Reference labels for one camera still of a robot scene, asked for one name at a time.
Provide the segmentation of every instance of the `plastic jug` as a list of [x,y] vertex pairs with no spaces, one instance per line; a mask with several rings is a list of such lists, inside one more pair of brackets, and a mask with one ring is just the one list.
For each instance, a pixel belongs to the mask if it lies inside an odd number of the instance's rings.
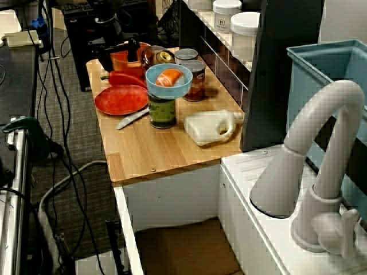
[[221,110],[193,113],[185,117],[183,126],[194,142],[203,146],[229,138],[242,122],[242,113]]

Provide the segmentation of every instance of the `faucet handle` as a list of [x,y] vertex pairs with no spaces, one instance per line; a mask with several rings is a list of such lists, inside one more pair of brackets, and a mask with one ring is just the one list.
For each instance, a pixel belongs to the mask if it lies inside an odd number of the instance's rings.
[[358,221],[358,211],[345,211],[342,216],[337,212],[317,215],[313,220],[320,246],[333,254],[340,254],[348,260],[356,255],[354,246],[354,227]]
[[356,247],[354,245],[354,227],[359,219],[358,211],[351,209],[345,211],[342,215],[341,226],[343,228],[341,239],[340,254],[344,259],[351,259],[356,255]]

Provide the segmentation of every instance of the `blue bowl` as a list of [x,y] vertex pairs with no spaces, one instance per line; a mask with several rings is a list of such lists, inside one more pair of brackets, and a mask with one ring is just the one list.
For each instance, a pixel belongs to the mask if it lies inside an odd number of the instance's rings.
[[[177,69],[180,70],[185,76],[184,84],[177,87],[162,87],[155,85],[157,77],[166,69]],[[150,67],[145,73],[145,79],[147,82],[148,93],[159,97],[160,99],[177,99],[186,95],[190,88],[191,82],[193,81],[192,72],[181,65],[177,64],[158,64]]]

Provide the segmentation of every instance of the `orange pot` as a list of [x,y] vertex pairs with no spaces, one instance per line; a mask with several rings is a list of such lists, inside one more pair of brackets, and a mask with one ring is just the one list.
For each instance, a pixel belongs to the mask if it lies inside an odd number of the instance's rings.
[[127,74],[132,74],[134,76],[143,77],[143,66],[140,60],[141,51],[150,46],[147,43],[140,42],[140,49],[137,51],[138,61],[128,62],[127,61],[127,51],[111,53],[111,61],[114,67],[114,70],[117,72],[124,72]]

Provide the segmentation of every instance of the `red plate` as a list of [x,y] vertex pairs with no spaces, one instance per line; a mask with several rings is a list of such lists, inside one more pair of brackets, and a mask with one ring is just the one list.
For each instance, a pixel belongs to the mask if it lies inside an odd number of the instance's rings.
[[147,89],[136,85],[109,87],[94,99],[96,108],[108,115],[127,115],[148,104]]

